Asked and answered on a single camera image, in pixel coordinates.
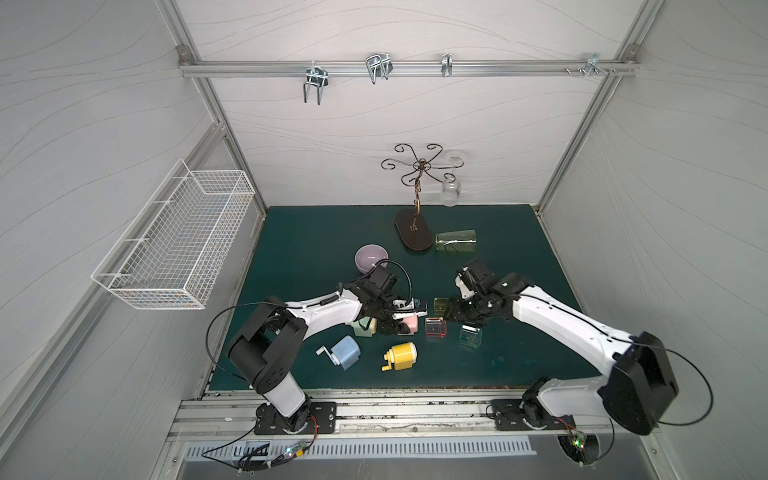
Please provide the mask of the pink pencil sharpener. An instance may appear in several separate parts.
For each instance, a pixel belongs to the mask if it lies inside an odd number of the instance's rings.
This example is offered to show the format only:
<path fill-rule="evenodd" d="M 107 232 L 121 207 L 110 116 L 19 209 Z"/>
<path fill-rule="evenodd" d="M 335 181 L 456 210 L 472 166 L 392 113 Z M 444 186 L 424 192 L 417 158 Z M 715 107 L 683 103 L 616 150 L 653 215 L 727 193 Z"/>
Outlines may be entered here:
<path fill-rule="evenodd" d="M 411 315 L 401 320 L 398 334 L 404 336 L 414 335 L 418 331 L 418 317 Z"/>

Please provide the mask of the red clear tray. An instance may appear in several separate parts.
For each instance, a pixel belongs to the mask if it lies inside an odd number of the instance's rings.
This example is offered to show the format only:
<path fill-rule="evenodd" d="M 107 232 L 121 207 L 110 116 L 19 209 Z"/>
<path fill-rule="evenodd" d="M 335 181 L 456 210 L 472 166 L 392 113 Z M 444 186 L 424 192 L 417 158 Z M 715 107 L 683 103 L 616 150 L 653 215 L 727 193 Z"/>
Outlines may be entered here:
<path fill-rule="evenodd" d="M 424 332 L 427 337 L 442 339 L 447 334 L 447 323 L 442 317 L 426 318 Z"/>

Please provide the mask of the yellow pencil sharpener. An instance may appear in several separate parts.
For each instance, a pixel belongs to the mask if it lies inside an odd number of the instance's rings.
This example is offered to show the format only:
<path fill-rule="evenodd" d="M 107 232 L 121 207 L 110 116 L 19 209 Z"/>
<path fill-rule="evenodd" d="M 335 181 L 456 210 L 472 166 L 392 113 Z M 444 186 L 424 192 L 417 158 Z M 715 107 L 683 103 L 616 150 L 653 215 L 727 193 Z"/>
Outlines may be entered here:
<path fill-rule="evenodd" d="M 400 371 L 412 368 L 417 362 L 418 352 L 413 342 L 402 343 L 388 349 L 383 355 L 386 362 L 382 371 Z"/>

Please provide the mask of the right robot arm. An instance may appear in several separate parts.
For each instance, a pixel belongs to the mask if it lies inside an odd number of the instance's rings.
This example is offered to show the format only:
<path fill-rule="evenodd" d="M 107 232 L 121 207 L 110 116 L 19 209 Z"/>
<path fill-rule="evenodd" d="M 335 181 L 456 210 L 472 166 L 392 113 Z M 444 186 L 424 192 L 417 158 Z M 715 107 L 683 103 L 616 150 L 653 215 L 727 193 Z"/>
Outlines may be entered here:
<path fill-rule="evenodd" d="M 448 321 L 482 327 L 500 318 L 516 320 L 547 334 L 578 354 L 597 371 L 588 378 L 544 377 L 523 394 L 524 423 L 542 430 L 548 419 L 563 416 L 607 417 L 625 430 L 647 436 L 679 394 L 671 356 L 653 334 L 632 335 L 565 305 L 511 273 L 500 277 L 482 261 L 458 270 L 458 295 L 449 300 Z"/>

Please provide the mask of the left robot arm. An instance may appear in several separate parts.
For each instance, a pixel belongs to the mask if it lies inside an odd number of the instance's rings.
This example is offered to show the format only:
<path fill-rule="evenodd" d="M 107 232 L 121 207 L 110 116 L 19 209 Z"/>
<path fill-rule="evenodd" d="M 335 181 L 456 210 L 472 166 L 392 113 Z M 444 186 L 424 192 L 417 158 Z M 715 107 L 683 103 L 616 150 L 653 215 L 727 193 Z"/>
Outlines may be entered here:
<path fill-rule="evenodd" d="M 265 398 L 286 430 L 301 429 L 309 417 L 311 401 L 291 369 L 306 339 L 361 319 L 367 320 L 365 329 L 374 326 L 384 335 L 406 334 L 411 331 L 407 319 L 427 313 L 425 303 L 413 296 L 409 276 L 405 277 L 407 297 L 401 299 L 394 293 L 397 278 L 390 266 L 401 264 L 379 260 L 360 277 L 310 300 L 284 302 L 271 296 L 249 302 L 253 312 L 224 349 L 234 369 L 218 368 Z"/>

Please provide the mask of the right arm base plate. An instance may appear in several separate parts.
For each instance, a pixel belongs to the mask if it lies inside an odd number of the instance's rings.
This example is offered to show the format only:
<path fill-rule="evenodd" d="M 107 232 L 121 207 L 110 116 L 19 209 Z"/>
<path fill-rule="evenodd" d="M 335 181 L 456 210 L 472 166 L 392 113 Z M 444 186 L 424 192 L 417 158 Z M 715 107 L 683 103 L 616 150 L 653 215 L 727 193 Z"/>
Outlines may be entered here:
<path fill-rule="evenodd" d="M 498 431 L 567 431 L 576 426 L 572 416 L 552 416 L 536 401 L 523 399 L 492 400 L 486 407 L 485 415 Z"/>

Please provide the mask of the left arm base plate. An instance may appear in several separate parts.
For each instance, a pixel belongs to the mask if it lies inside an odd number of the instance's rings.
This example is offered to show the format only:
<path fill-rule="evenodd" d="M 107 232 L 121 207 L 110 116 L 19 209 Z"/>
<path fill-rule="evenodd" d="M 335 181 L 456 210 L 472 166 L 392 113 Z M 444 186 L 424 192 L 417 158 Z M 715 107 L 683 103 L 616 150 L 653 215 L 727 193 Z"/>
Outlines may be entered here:
<path fill-rule="evenodd" d="M 307 399 L 296 412 L 283 416 L 272 404 L 256 410 L 256 435 L 332 434 L 336 426 L 337 403 Z"/>

